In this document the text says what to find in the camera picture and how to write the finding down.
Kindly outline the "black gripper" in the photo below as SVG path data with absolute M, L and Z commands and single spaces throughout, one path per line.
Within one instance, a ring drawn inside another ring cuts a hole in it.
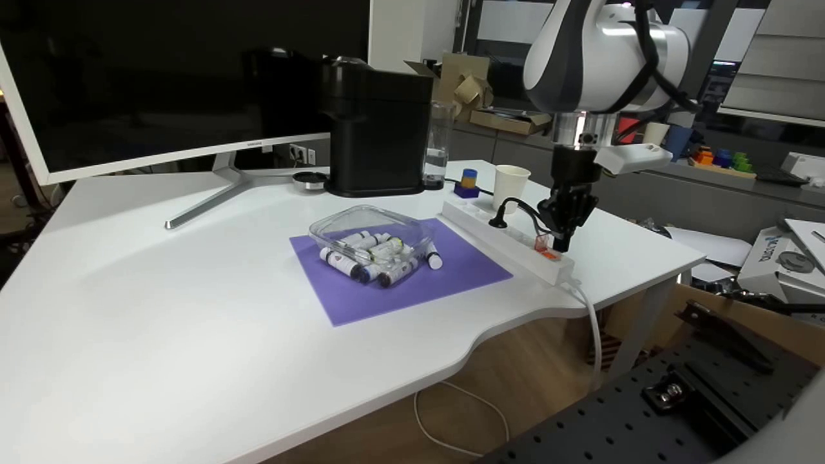
M 554 231 L 554 250 L 565 254 L 574 231 L 596 210 L 596 197 L 590 185 L 600 178 L 592 149 L 572 149 L 556 144 L 552 153 L 552 191 L 550 200 L 539 204 L 541 216 Z

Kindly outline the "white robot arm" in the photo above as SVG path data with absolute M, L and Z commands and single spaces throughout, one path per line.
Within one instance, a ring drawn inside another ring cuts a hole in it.
M 623 175 L 671 160 L 653 143 L 617 144 L 617 117 L 663 108 L 693 111 L 680 90 L 689 37 L 661 20 L 649 0 L 554 0 L 523 63 L 525 99 L 556 117 L 552 191 L 535 215 L 552 247 L 566 254 L 596 210 L 600 173 Z

